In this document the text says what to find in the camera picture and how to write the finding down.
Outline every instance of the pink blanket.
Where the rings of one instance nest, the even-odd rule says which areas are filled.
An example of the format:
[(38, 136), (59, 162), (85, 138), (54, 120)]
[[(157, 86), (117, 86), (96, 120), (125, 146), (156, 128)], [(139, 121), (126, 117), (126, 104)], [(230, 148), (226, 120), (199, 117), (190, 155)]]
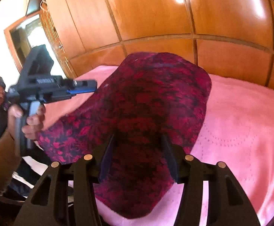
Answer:
[[(116, 66), (99, 66), (78, 79), (100, 85)], [(207, 113), (192, 154), (203, 162), (228, 164), (246, 191), (261, 225), (274, 216), (274, 91), (240, 80), (211, 75)], [(46, 105), (45, 128), (78, 108), (91, 94)], [(143, 218), (125, 219), (97, 201), (99, 213), (111, 225), (173, 225), (183, 185), (174, 184), (154, 210)], [(201, 225), (206, 225), (208, 188), (204, 185)]]

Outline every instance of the wall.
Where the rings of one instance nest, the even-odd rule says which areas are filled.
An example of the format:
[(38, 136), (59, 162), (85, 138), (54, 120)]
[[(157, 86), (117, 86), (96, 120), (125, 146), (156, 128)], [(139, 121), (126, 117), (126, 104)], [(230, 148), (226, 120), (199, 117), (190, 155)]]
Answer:
[(26, 8), (26, 0), (0, 1), (0, 76), (7, 88), (17, 82), (19, 72), (8, 49), (3, 30), (24, 17)]

